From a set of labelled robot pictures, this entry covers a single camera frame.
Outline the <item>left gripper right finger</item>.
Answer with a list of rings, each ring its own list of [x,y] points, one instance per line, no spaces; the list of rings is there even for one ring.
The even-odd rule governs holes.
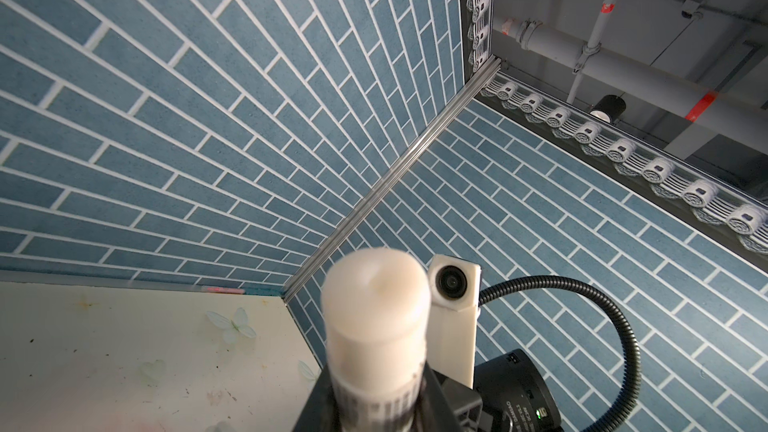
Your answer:
[[[428,363],[424,366],[416,401],[417,431],[462,431],[456,407],[460,407],[465,386],[439,372]]]

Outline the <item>white glue stick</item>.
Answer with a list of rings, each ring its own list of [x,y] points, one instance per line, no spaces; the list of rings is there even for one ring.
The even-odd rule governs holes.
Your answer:
[[[344,256],[322,286],[326,359],[345,431],[405,431],[426,363],[431,303],[424,268],[406,252]]]

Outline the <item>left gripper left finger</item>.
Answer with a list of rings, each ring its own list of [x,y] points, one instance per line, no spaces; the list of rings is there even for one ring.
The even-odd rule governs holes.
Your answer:
[[[324,367],[294,425],[294,432],[334,432],[336,401],[330,372]]]

